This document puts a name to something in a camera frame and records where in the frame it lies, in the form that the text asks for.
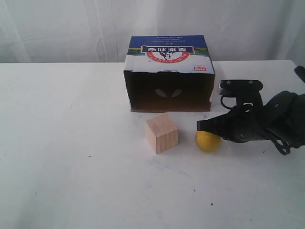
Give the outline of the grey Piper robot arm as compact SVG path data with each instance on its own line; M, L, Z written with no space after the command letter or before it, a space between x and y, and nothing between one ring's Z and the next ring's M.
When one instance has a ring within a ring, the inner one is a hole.
M218 94L234 98L228 113L197 122L198 132L242 144L271 141L282 155L305 144L305 96L282 91L263 104L259 80L221 80Z

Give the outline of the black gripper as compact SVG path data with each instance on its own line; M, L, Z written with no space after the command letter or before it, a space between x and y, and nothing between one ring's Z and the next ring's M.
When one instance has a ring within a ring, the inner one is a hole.
M197 131L212 133L234 143L279 140L279 137L263 127L255 115L256 109L250 104L234 106L225 118L221 115L197 121Z

